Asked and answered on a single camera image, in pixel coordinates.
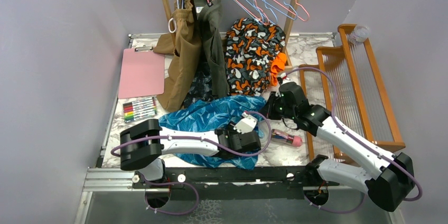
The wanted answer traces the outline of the blue patterned shorts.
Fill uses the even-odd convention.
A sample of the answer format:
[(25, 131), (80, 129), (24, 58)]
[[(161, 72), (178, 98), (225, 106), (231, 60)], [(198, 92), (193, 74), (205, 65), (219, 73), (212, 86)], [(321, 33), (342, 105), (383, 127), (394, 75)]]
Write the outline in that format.
[[(187, 132), (207, 132), (226, 127), (230, 122), (237, 123), (245, 111), (259, 111), (266, 104), (261, 96), (235, 95), (211, 102), (198, 100), (186, 109), (168, 113), (159, 118), (159, 124), (168, 129)], [(208, 157), (198, 154), (175, 154), (181, 160), (198, 166), (217, 168), (230, 163), (237, 168), (252, 170), (258, 161), (257, 156), (236, 156), (231, 159)]]

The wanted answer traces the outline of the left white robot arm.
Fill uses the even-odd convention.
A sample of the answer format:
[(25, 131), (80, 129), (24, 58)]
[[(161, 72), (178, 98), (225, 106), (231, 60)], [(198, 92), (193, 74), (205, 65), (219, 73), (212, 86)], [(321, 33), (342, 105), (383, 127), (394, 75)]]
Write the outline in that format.
[(235, 125), (206, 132), (186, 132), (159, 125), (157, 119), (148, 119), (120, 133), (120, 144), (111, 150), (120, 158), (120, 169), (134, 171), (135, 183), (147, 181), (153, 187), (165, 183), (165, 163), (162, 155), (198, 154), (230, 159), (261, 149), (256, 123), (246, 130)]

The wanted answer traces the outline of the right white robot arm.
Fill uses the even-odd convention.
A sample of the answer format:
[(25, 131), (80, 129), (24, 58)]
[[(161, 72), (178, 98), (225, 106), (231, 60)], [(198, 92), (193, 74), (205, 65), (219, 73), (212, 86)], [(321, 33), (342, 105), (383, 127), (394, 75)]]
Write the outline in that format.
[(349, 186), (388, 212), (406, 201), (417, 185), (410, 156), (395, 155), (366, 140), (325, 107), (310, 104), (302, 87), (294, 82), (283, 83), (272, 91), (260, 113), (270, 120), (291, 119), (297, 129), (340, 148), (357, 164), (352, 166), (318, 155), (305, 170), (305, 179), (311, 185), (328, 181)]

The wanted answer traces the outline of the orange camo shorts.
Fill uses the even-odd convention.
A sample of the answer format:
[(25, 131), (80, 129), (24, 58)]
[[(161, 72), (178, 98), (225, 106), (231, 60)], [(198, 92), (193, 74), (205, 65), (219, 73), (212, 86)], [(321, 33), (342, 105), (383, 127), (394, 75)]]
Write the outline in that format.
[(278, 84), (285, 70), (285, 33), (276, 24), (236, 20), (226, 33), (225, 62), (230, 95), (259, 96)]

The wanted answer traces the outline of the dark patterned shorts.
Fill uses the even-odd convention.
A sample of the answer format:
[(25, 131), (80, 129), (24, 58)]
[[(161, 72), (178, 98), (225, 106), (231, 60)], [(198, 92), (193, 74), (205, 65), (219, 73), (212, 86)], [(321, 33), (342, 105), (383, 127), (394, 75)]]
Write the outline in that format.
[(211, 102), (218, 98), (219, 96), (212, 91), (210, 67), (206, 61), (202, 61), (198, 64), (190, 89), (182, 103), (182, 107), (188, 108), (199, 100)]

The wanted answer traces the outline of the tan brown shorts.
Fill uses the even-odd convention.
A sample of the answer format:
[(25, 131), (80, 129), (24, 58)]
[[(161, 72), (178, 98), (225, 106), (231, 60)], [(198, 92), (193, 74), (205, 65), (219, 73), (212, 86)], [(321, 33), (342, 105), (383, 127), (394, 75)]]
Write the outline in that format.
[(173, 55), (164, 81), (164, 92), (157, 95), (159, 103), (168, 112), (184, 107), (202, 49), (193, 0), (178, 0), (175, 4), (176, 9), (171, 15), (176, 23), (175, 39), (171, 33), (163, 34), (154, 48), (156, 53)]

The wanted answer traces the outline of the dark green shorts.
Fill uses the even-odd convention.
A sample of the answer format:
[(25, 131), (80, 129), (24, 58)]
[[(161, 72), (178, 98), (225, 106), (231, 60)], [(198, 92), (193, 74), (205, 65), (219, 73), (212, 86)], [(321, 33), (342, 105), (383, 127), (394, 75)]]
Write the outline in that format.
[(211, 70), (212, 94), (222, 98), (229, 93), (227, 66), (219, 26), (223, 18), (222, 0), (193, 0), (202, 48)]

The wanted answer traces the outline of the pink capped pencil tube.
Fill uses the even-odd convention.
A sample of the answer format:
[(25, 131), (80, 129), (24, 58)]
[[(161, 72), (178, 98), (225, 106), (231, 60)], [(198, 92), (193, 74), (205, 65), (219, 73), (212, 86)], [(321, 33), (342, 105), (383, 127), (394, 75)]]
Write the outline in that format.
[(301, 137), (288, 134), (287, 132), (279, 129), (272, 129), (271, 139), (275, 142), (290, 145), (293, 147), (300, 147), (303, 144)]

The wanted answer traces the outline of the wooden drying rack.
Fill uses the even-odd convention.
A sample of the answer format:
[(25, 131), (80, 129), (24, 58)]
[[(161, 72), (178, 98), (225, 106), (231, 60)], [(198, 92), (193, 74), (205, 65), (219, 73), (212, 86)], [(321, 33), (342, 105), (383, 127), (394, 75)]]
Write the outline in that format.
[(349, 36), (360, 26), (341, 24), (338, 43), (334, 47), (316, 48), (317, 64), (300, 65), (300, 85), (311, 98), (306, 79), (322, 85), (323, 105), (331, 109), (335, 83), (338, 93), (336, 116), (353, 131), (390, 152), (406, 147), (369, 39), (354, 44)]

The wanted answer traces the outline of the marker set pack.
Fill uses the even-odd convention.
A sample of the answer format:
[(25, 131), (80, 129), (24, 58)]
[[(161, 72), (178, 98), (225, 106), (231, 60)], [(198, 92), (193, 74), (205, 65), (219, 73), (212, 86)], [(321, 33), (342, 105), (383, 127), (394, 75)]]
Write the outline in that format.
[(124, 122), (131, 123), (157, 115), (154, 97), (127, 102), (123, 104)]

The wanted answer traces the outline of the pink clipboard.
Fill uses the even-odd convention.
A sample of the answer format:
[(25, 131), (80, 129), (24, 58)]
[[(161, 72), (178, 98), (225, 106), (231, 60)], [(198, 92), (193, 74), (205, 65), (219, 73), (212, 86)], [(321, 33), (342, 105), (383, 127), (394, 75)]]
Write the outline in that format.
[(151, 50), (123, 51), (119, 99), (156, 96), (164, 92), (165, 55)]

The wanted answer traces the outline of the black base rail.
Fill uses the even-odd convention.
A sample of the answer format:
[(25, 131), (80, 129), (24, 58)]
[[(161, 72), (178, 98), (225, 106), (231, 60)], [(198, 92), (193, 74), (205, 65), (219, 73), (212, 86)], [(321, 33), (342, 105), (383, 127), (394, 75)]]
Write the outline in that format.
[(256, 167), (243, 170), (236, 167), (216, 169), (204, 167), (167, 167), (158, 181), (151, 181), (142, 172), (133, 182), (134, 189), (144, 189), (154, 195), (169, 195), (173, 200), (184, 200), (194, 193), (179, 178), (192, 184), (201, 199), (299, 199), (304, 190), (316, 190), (323, 180), (304, 166)]

